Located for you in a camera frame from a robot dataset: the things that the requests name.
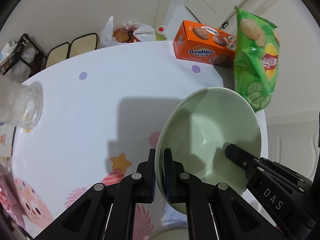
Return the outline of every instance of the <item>ovaltine logo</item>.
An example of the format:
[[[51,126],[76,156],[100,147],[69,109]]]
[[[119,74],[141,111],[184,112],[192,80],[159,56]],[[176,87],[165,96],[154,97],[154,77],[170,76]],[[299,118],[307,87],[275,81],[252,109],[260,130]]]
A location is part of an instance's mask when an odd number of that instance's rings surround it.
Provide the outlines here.
[[[208,57],[214,54],[214,51],[207,46],[196,46],[193,49],[189,50],[189,54],[195,57]]]

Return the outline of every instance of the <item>orange box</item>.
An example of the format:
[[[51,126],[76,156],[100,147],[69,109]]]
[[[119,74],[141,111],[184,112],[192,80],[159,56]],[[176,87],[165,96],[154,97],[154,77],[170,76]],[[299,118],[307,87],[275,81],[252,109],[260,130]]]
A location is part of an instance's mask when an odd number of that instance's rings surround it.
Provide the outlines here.
[[[184,20],[173,40],[176,58],[233,69],[236,37]]]

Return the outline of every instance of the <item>pink cartoon character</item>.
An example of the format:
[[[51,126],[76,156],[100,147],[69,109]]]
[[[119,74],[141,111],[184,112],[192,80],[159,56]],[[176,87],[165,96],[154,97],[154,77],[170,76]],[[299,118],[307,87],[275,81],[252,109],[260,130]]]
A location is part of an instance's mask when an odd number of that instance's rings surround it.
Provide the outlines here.
[[[45,229],[52,221],[53,216],[34,189],[22,179],[14,180],[20,203],[30,221]]]

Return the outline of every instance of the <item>chip bag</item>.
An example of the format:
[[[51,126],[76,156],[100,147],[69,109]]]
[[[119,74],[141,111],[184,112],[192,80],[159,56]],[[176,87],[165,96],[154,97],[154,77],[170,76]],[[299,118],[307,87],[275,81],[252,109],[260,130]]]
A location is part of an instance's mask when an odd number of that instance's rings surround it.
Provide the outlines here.
[[[272,98],[278,76],[280,42],[273,23],[237,7],[236,11],[236,92],[256,112],[267,107]]]

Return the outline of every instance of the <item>round table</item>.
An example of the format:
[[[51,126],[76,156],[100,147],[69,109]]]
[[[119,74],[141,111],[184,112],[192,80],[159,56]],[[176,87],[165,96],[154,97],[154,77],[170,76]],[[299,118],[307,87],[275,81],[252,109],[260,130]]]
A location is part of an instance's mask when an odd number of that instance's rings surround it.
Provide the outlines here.
[[[28,79],[42,88],[44,106],[38,125],[17,129],[14,138],[12,173],[26,231],[35,237],[94,183],[134,173],[180,101],[226,82],[233,83],[232,71],[178,60],[172,41],[98,49]],[[264,111],[257,119],[268,157]],[[154,204],[137,205],[135,219],[135,240],[187,226],[158,188]]]

